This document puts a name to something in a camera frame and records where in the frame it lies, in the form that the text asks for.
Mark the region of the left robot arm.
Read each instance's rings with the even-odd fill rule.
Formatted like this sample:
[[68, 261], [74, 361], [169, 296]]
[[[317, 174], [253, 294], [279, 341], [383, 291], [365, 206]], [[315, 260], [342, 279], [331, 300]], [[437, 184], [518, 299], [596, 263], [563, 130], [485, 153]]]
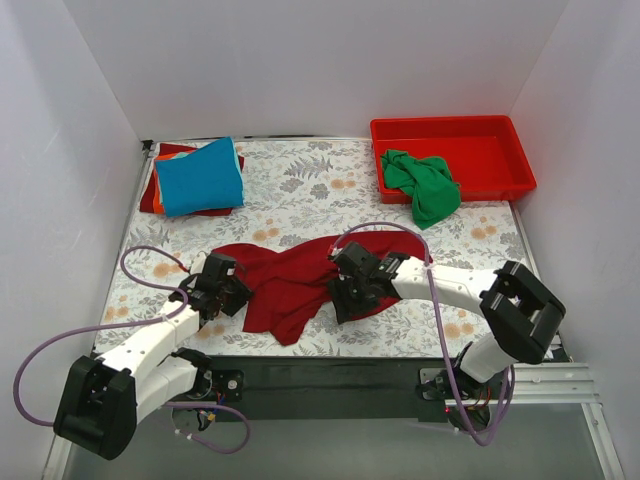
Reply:
[[95, 358], [76, 360], [53, 423], [55, 434], [112, 460], [138, 424], [167, 402], [185, 404], [204, 430], [218, 412], [240, 401], [241, 371], [219, 369], [211, 357], [182, 345], [218, 314], [233, 315], [246, 305], [252, 292], [236, 267], [227, 255], [200, 255], [169, 295], [158, 323]]

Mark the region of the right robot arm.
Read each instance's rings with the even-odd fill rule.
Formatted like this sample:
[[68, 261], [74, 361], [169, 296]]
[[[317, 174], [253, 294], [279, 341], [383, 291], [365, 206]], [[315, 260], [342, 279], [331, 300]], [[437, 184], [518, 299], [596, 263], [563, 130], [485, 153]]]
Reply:
[[566, 315], [563, 303], [523, 264], [496, 270], [429, 266], [407, 253], [378, 257], [356, 242], [334, 250], [328, 284], [339, 322], [367, 316], [386, 299], [424, 300], [482, 316], [490, 331], [452, 365], [453, 384], [479, 387], [515, 363], [537, 365]]

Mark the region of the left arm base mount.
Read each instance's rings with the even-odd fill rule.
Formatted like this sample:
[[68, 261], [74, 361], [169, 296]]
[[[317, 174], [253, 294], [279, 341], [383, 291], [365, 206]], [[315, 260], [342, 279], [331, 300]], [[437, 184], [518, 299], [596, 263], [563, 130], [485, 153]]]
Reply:
[[186, 397], [191, 400], [239, 402], [243, 397], [244, 380], [245, 375], [241, 370], [199, 371]]

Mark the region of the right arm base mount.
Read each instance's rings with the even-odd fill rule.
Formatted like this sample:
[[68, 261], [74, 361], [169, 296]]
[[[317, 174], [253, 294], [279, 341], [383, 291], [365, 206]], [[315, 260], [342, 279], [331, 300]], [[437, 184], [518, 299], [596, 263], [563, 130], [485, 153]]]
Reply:
[[[479, 383], [464, 372], [455, 369], [455, 383], [463, 401], [497, 400], [502, 389], [503, 380], [509, 380], [515, 372], [514, 367], [493, 375], [487, 382]], [[418, 373], [418, 384], [414, 389], [419, 399], [453, 400], [453, 385], [445, 368], [422, 368]]]

